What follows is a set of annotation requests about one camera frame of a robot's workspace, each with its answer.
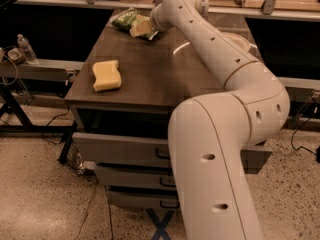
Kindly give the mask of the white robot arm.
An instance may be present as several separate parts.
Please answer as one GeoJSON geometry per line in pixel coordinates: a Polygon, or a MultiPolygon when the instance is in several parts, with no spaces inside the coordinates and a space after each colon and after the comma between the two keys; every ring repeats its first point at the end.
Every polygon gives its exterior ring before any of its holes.
{"type": "Polygon", "coordinates": [[[188,240],[263,240],[241,152],[287,120],[284,85],[258,59],[208,23],[208,0],[162,0],[153,27],[179,29],[224,88],[173,111],[168,146],[188,240]]]}

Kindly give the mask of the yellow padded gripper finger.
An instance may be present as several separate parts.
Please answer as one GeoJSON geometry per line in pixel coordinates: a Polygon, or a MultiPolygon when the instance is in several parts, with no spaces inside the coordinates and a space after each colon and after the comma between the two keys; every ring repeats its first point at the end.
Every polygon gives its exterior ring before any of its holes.
{"type": "Polygon", "coordinates": [[[132,37],[151,37],[154,34],[154,28],[149,19],[144,19],[130,29],[130,34],[132,37]]]}

